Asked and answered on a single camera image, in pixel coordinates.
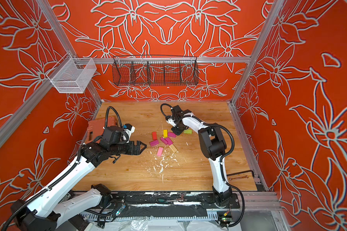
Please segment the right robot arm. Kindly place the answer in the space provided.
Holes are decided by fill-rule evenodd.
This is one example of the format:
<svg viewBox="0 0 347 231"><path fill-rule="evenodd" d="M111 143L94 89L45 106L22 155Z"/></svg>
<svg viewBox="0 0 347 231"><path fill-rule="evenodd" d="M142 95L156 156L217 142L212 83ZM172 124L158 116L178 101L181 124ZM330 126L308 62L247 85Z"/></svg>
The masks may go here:
<svg viewBox="0 0 347 231"><path fill-rule="evenodd" d="M226 176L225 157L235 148L234 137L224 126L206 123L190 110L182 110L178 105L169 107L172 114L164 114L164 117L172 125L175 135L181 135L188 128L198 134L200 149L209 160L212 171L215 204L220 208L226 207L233 192Z"/></svg>

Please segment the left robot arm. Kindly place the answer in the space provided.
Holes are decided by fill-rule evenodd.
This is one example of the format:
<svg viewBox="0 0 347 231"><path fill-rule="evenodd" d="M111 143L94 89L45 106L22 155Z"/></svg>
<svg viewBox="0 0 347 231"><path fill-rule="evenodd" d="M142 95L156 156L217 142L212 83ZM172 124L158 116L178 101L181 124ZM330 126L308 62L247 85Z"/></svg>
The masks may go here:
<svg viewBox="0 0 347 231"><path fill-rule="evenodd" d="M106 127L101 136L83 144L75 159L49 184L26 201L17 200L11 206L12 215L2 230L7 230L14 221L22 231L54 231L87 209L108 205L111 191L102 184L66 202L62 199L103 161L109 158L117 161L121 155L140 155L147 146L130 140L134 131L131 124Z"/></svg>

